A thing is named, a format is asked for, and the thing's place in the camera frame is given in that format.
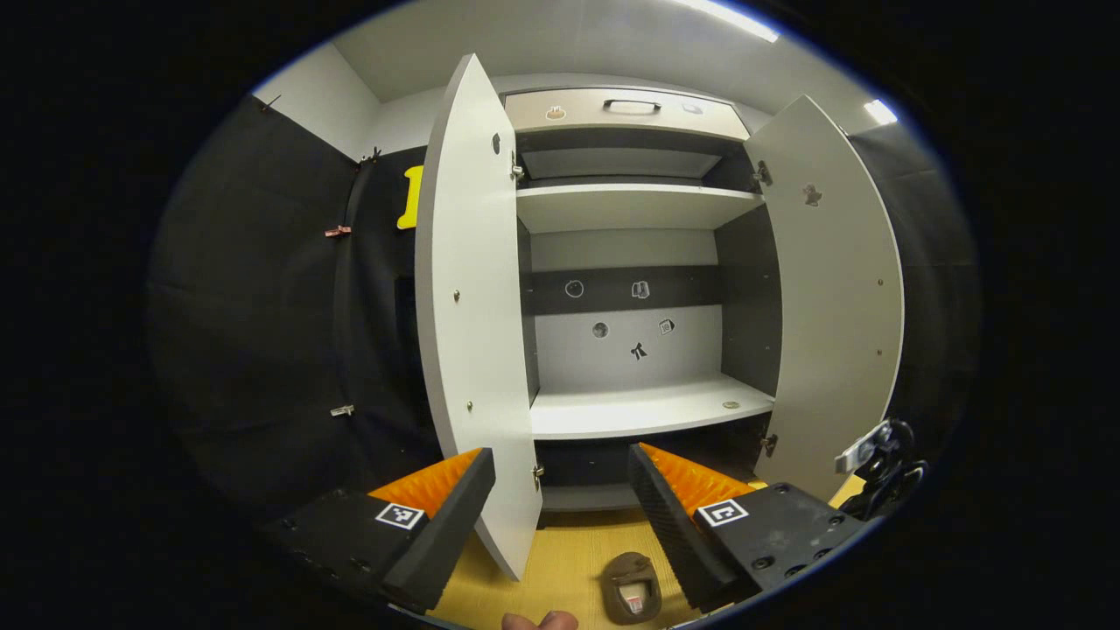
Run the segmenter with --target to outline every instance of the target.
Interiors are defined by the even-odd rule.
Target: black curtain
[[[932,460],[961,418],[980,354],[980,270],[949,174],[899,124],[850,138],[887,207],[903,268],[906,318],[887,415],[914,428]]]
[[[148,336],[170,424],[254,520],[372,483],[338,385],[333,300],[356,165],[244,99],[179,180],[156,238]]]
[[[442,458],[428,408],[416,321],[416,230],[399,230],[427,147],[362,164],[339,243],[335,333],[354,427],[377,463],[377,485]]]

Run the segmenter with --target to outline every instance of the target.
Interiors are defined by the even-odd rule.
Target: drawer handle
[[[606,101],[603,101],[603,109],[609,110],[610,105],[615,103],[643,103],[646,105],[653,105],[654,112],[661,111],[661,103],[656,101],[635,101],[633,99],[607,99]]]

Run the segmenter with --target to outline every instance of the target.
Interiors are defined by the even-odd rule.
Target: yellow letter
[[[420,205],[420,178],[423,175],[423,165],[413,166],[404,172],[409,178],[409,200],[404,203],[404,214],[396,220],[398,230],[408,230],[417,226],[417,206]]]

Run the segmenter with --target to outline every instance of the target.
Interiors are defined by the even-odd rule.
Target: ceiling light
[[[871,118],[875,119],[875,122],[878,122],[879,124],[887,124],[890,122],[898,121],[898,117],[895,115],[895,112],[888,110],[887,105],[884,105],[883,101],[878,99],[864,105],[864,109],[867,110],[867,113],[871,114]]]
[[[763,26],[759,22],[728,9],[722,4],[717,4],[716,2],[710,2],[709,0],[673,0],[679,4],[684,4],[685,7],[691,7],[698,11],[703,11],[713,18],[719,18],[728,24],[735,25],[743,30],[762,37],[766,41],[774,43],[777,40],[777,34]]]

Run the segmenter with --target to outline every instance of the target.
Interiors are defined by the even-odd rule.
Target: white shelf
[[[736,401],[728,409],[724,402]],[[534,439],[590,439],[702,427],[765,414],[774,398],[726,374],[666,387],[607,392],[552,392],[533,401]]]
[[[579,230],[715,230],[764,203],[762,195],[672,184],[575,184],[517,191],[530,233]]]

